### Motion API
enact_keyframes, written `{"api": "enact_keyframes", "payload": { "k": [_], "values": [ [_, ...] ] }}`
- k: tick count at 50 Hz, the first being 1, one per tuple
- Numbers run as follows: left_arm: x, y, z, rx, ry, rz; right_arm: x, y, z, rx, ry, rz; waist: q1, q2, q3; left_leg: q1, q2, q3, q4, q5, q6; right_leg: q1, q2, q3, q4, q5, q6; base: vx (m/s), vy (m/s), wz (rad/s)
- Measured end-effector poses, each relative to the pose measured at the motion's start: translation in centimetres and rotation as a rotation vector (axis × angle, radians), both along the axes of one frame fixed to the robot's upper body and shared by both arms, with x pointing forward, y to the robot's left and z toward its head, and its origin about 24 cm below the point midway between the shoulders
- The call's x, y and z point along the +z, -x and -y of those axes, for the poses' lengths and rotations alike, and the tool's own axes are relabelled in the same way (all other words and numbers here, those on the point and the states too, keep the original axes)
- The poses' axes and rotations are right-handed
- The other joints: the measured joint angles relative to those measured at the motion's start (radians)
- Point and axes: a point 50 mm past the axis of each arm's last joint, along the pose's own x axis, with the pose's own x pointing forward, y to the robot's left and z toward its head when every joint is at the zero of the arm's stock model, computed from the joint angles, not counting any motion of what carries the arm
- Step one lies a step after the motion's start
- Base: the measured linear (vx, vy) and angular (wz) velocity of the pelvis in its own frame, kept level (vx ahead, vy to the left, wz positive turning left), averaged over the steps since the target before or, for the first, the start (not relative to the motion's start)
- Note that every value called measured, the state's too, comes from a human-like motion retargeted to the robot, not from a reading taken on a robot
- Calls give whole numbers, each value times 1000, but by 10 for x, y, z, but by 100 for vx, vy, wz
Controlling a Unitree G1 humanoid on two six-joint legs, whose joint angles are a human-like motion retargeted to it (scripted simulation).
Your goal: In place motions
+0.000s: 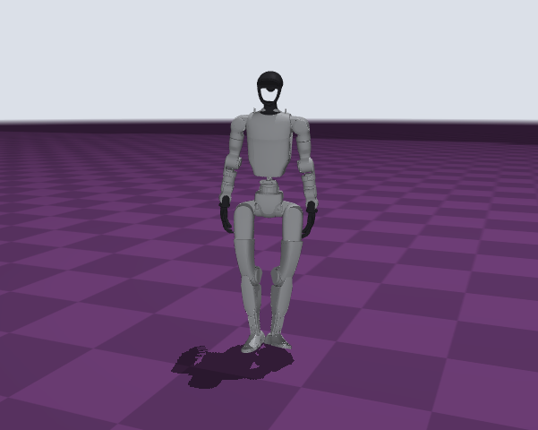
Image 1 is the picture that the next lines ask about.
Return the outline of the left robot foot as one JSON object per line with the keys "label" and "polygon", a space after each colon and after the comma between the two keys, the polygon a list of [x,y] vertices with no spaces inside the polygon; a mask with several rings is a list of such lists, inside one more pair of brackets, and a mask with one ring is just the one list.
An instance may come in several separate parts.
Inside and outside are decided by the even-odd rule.
{"label": "left robot foot", "polygon": [[265,344],[270,344],[271,346],[279,347],[279,348],[288,348],[292,349],[292,346],[286,342],[286,340],[283,338],[281,334],[277,334],[274,336],[271,336],[270,333],[266,336],[264,340]]}

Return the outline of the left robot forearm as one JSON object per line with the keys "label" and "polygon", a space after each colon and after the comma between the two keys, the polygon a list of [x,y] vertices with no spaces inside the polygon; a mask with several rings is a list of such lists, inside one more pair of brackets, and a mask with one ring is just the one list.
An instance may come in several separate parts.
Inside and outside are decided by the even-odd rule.
{"label": "left robot forearm", "polygon": [[306,208],[307,208],[307,204],[308,204],[309,201],[313,201],[315,203],[315,209],[319,205],[319,201],[316,198],[317,197],[317,189],[316,189],[315,179],[316,179],[316,177],[315,177],[314,163],[313,163],[313,160],[312,160],[312,172],[311,173],[305,173],[302,176],[303,192],[304,192],[304,197],[306,199],[306,203],[305,203]]}

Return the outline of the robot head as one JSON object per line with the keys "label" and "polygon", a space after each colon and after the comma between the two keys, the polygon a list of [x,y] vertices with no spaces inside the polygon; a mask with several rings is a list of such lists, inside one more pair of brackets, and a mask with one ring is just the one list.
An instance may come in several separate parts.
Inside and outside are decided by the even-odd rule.
{"label": "robot head", "polygon": [[[258,88],[258,94],[261,103],[264,105],[265,111],[261,111],[263,115],[275,115],[281,112],[275,112],[274,109],[277,107],[277,101],[281,92],[281,89],[283,87],[283,79],[280,76],[279,73],[276,72],[265,72],[263,73],[258,81],[257,81],[257,88]],[[274,101],[266,101],[262,98],[260,89],[267,89],[267,91],[274,91],[275,89],[278,89],[278,94]]]}

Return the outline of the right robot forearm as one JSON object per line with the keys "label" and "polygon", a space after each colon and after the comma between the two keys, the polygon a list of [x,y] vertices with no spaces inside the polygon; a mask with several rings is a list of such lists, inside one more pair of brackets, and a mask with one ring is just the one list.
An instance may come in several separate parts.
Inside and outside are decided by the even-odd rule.
{"label": "right robot forearm", "polygon": [[[228,155],[227,155],[228,156]],[[226,156],[226,159],[227,159]],[[229,203],[232,200],[231,193],[234,190],[234,184],[235,184],[235,178],[237,175],[237,172],[232,168],[226,168],[226,159],[225,159],[225,165],[224,165],[224,171],[223,171],[223,180],[221,184],[221,193],[218,197],[220,202],[222,203],[223,196],[227,195],[229,197]]]}

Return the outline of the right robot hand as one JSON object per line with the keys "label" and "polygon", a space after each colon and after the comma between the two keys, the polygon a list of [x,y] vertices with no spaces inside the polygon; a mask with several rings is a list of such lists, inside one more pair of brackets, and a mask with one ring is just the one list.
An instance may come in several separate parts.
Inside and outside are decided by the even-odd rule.
{"label": "right robot hand", "polygon": [[222,198],[222,203],[219,203],[218,205],[220,206],[220,217],[225,231],[228,233],[234,233],[234,231],[230,229],[232,226],[227,219],[227,208],[230,207],[229,200],[229,197],[225,195]]}

